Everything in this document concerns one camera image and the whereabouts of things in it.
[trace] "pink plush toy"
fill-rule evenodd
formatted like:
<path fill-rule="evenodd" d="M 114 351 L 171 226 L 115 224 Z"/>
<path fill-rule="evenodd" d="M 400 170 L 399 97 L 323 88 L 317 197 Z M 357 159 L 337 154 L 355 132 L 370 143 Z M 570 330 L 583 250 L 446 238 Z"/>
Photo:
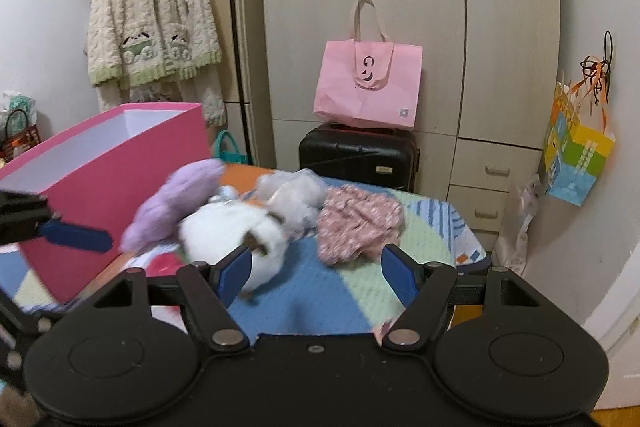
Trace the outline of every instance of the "pink plush toy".
<path fill-rule="evenodd" d="M 120 251 L 138 252 L 174 235 L 181 220 L 216 194 L 224 171 L 224 164 L 216 159 L 190 163 L 175 171 L 156 194 L 140 205 L 122 234 Z"/>

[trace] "pink tote bag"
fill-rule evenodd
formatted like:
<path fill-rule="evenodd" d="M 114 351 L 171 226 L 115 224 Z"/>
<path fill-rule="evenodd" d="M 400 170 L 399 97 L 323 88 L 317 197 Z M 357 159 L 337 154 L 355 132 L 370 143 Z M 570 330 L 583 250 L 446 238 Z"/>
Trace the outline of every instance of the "pink tote bag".
<path fill-rule="evenodd" d="M 378 18 L 380 42 L 355 39 L 355 20 L 346 41 L 329 41 L 324 49 L 314 113 L 325 122 L 350 127 L 412 130 L 422 76 L 422 47 L 390 42 Z"/>

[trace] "drawer handle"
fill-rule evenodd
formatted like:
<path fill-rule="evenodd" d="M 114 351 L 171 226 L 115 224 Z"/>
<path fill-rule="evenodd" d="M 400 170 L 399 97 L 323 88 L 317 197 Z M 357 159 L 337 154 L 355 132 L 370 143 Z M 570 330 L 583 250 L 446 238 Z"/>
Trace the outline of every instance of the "drawer handle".
<path fill-rule="evenodd" d="M 501 169 L 493 169 L 485 165 L 484 172 L 486 172 L 487 176 L 499 176 L 500 178 L 508 178 L 509 174 L 511 174 L 511 169 L 507 169 L 503 171 Z"/>
<path fill-rule="evenodd" d="M 476 214 L 476 217 L 479 217 L 480 219 L 498 219 L 498 212 L 488 214 L 487 212 L 478 212 L 477 210 L 474 210 L 474 214 Z"/>

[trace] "black suitcase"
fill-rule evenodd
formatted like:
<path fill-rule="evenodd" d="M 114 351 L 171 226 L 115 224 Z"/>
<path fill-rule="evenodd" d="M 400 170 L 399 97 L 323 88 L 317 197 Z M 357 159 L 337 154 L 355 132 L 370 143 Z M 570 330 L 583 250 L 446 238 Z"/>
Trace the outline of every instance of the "black suitcase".
<path fill-rule="evenodd" d="M 414 134 L 322 124 L 300 142 L 300 168 L 319 176 L 413 192 L 420 163 Z"/>

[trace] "teal bag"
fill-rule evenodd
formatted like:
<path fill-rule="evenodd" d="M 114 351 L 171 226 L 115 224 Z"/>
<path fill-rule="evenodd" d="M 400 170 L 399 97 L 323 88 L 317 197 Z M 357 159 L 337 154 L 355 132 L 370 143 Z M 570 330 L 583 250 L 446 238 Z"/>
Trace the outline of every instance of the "teal bag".
<path fill-rule="evenodd" d="M 233 147 L 235 152 L 221 150 L 222 141 L 225 139 L 225 137 L 229 139 L 229 141 L 231 142 L 231 146 Z M 249 157 L 240 153 L 238 144 L 229 131 L 220 131 L 220 133 L 218 133 L 214 148 L 214 156 L 215 158 L 221 159 L 225 163 L 241 163 L 242 165 L 249 165 Z"/>

